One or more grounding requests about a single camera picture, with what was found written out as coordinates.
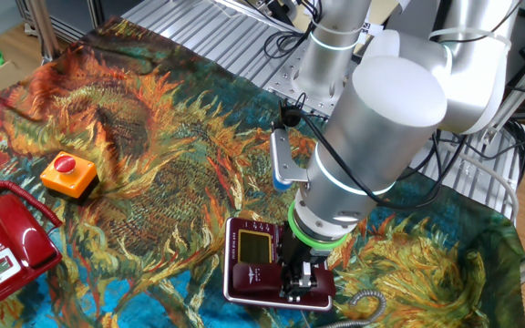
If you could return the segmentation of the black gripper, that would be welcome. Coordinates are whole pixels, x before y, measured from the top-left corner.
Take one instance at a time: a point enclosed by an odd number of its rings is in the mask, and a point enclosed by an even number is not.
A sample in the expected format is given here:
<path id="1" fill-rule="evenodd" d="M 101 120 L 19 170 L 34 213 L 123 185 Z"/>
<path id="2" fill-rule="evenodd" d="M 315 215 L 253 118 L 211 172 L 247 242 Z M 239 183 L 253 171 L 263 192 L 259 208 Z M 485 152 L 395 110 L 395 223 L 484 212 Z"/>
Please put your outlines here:
<path id="1" fill-rule="evenodd" d="M 281 260 L 284 266 L 280 296 L 288 302 L 300 302 L 317 286 L 312 264 L 325 262 L 330 253 L 308 246 L 296 237 L 289 225 L 285 225 L 281 237 Z"/>

